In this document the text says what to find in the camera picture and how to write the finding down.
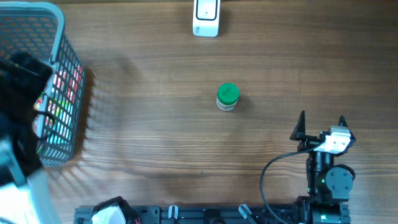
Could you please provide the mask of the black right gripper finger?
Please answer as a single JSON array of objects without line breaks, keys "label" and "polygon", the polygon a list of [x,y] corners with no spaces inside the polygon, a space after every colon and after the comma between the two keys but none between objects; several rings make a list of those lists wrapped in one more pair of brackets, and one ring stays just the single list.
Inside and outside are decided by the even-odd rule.
[{"label": "black right gripper finger", "polygon": [[293,141],[302,141],[306,136],[306,128],[305,128],[305,111],[302,110],[292,134],[290,135],[290,140]]},{"label": "black right gripper finger", "polygon": [[343,127],[346,127],[349,129],[349,133],[351,135],[349,145],[352,146],[356,142],[356,138],[355,138],[354,134],[352,133],[351,129],[349,128],[349,126],[345,120],[345,117],[343,115],[341,115],[339,118],[339,126],[343,126]]}]

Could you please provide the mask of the green lid jar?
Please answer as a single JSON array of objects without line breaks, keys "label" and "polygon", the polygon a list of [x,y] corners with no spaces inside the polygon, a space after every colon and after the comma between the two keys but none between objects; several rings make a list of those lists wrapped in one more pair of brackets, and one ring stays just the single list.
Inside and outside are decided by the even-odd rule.
[{"label": "green lid jar", "polygon": [[234,83],[223,83],[216,96],[216,105],[223,111],[231,111],[239,100],[239,88]]}]

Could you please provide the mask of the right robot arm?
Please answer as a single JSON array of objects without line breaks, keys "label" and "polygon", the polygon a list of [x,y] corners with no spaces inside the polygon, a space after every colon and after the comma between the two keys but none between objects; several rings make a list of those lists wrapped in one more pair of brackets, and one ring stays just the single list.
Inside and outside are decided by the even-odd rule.
[{"label": "right robot arm", "polygon": [[306,134],[305,112],[300,113],[290,139],[298,141],[298,152],[307,152],[306,175],[308,196],[297,197],[292,209],[292,222],[304,224],[350,224],[346,204],[355,179],[354,170],[335,164],[335,157],[348,152],[356,138],[346,120],[340,116],[336,126],[330,126],[318,136]]}]

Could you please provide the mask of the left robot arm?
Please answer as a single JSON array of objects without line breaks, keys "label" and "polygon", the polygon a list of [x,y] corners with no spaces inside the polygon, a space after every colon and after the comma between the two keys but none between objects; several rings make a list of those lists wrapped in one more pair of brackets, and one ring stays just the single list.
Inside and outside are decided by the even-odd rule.
[{"label": "left robot arm", "polygon": [[1,60],[1,223],[60,223],[36,147],[34,103],[52,67],[27,52]]}]

